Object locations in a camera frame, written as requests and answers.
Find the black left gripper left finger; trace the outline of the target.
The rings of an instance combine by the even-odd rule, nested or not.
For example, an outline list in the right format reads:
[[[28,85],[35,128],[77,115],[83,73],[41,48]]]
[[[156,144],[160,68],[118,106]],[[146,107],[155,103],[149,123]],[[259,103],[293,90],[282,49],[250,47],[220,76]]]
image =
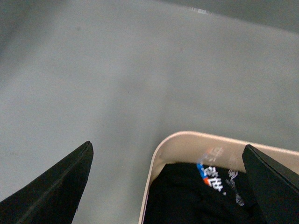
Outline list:
[[[83,143],[0,202],[2,224],[70,224],[88,182],[93,145]]]

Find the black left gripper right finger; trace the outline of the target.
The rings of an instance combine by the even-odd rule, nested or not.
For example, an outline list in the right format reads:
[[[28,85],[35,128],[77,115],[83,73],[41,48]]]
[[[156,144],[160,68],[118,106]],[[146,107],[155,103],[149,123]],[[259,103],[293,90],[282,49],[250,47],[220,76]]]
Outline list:
[[[252,145],[242,160],[250,186],[268,224],[299,222],[299,175]]]

